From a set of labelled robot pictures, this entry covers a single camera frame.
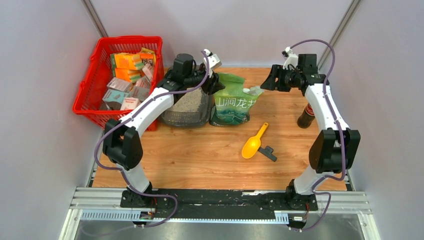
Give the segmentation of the black bag clip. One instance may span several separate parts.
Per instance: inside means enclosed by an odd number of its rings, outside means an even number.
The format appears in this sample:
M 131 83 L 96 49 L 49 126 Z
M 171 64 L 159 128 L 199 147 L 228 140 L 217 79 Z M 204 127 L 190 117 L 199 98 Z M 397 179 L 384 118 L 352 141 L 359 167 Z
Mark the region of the black bag clip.
M 273 162 L 277 161 L 277 157 L 273 154 L 274 149 L 270 147 L 269 145 L 267 145 L 266 147 L 259 147 L 258 151 L 264 156 L 266 156 L 267 158 L 269 158 L 271 161 Z

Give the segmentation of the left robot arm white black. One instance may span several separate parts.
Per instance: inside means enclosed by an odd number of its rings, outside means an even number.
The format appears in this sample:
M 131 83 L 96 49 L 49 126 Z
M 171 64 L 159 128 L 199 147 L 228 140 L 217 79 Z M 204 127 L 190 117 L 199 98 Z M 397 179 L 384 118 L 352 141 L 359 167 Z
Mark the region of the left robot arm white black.
M 206 95 L 223 90 L 219 75 L 214 71 L 222 62 L 217 54 L 204 49 L 203 62 L 196 65 L 192 55 L 178 54 L 152 93 L 139 106 L 120 119 L 110 119 L 101 138 L 102 153 L 115 164 L 127 185 L 129 197 L 140 207 L 154 203 L 151 182 L 141 166 L 143 147 L 141 136 L 163 112 L 185 94 L 201 89 Z

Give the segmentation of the green litter bag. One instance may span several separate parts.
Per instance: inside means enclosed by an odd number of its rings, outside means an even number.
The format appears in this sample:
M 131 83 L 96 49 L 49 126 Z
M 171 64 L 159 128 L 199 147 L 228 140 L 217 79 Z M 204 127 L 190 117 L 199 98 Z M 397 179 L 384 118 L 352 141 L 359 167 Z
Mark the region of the green litter bag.
M 219 81 L 225 86 L 217 91 L 211 109 L 209 124 L 216 127 L 237 126 L 250 120 L 250 110 L 264 90 L 260 86 L 244 87 L 245 79 L 231 73 L 219 74 Z

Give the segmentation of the yellow plastic scoop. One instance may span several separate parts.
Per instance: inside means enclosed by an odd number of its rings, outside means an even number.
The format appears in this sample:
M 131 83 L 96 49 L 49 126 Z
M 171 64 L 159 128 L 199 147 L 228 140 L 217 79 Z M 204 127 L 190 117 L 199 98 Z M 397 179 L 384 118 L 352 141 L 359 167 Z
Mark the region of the yellow plastic scoop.
M 250 137 L 246 141 L 246 143 L 244 144 L 241 150 L 241 156 L 244 159 L 250 159 L 256 154 L 256 152 L 261 147 L 261 137 L 263 136 L 263 134 L 265 133 L 268 127 L 269 127 L 269 123 L 264 122 L 261 128 L 256 133 L 256 135 Z

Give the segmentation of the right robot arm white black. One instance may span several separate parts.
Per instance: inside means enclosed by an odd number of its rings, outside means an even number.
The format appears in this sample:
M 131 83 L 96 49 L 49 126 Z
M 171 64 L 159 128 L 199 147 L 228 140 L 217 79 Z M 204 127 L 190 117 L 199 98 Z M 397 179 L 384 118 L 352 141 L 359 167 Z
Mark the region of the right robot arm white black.
M 298 126 L 308 127 L 311 117 L 320 130 L 309 153 L 309 165 L 286 187 L 283 202 L 291 210 L 303 210 L 312 205 L 314 190 L 326 179 L 346 171 L 353 165 L 361 135 L 341 117 L 331 95 L 328 76 L 318 72 L 316 54 L 283 52 L 284 64 L 274 64 L 267 79 L 260 86 L 263 90 L 289 92 L 299 89 L 308 104 L 298 118 Z

